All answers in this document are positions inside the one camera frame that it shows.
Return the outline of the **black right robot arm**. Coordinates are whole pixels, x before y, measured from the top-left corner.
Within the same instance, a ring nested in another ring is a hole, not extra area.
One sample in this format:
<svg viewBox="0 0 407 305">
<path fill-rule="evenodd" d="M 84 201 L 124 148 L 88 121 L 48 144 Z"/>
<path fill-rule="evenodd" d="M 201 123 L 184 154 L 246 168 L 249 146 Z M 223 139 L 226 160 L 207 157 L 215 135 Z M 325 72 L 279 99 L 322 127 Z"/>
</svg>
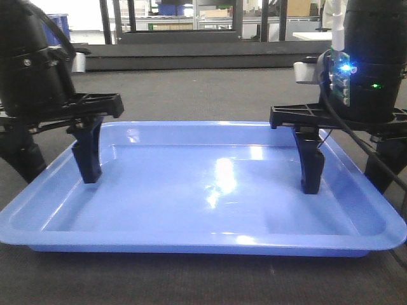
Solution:
<svg viewBox="0 0 407 305">
<path fill-rule="evenodd" d="M 349 1 L 345 12 L 335 6 L 332 34 L 329 50 L 294 65 L 297 82 L 319 85 L 319 101 L 273 106 L 270 125 L 292 128 L 307 194 L 320 188 L 320 129 L 369 133 L 376 146 L 360 143 L 365 175 L 385 191 L 406 167 L 406 111 L 395 107 L 406 77 L 406 2 Z"/>
</svg>

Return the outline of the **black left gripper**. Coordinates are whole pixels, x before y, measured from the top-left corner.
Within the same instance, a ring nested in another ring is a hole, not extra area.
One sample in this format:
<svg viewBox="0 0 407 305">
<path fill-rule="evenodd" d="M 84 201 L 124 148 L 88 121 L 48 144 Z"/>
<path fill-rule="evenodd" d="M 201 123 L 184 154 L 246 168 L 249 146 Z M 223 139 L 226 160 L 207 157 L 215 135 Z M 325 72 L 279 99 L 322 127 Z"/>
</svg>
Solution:
<svg viewBox="0 0 407 305">
<path fill-rule="evenodd" d="M 17 115 L 1 107 L 1 133 L 21 127 L 29 133 L 41 133 L 70 126 L 67 133 L 76 142 L 72 152 L 85 184 L 96 183 L 102 174 L 99 159 L 100 128 L 103 116 L 119 118 L 124 112 L 117 93 L 77 93 L 61 105 L 36 105 Z"/>
</svg>

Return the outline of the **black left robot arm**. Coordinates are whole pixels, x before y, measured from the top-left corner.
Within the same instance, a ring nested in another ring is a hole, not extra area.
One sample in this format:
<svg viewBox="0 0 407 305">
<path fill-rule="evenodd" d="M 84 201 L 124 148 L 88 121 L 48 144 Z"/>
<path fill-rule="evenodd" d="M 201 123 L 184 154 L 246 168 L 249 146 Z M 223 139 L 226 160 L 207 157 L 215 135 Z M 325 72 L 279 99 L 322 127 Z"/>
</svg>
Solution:
<svg viewBox="0 0 407 305">
<path fill-rule="evenodd" d="M 1 2 L 1 157 L 27 182 L 46 163 L 33 136 L 66 127 L 83 182 L 98 181 L 106 116 L 124 111 L 117 93 L 78 93 L 71 79 L 76 49 L 30 1 Z"/>
</svg>

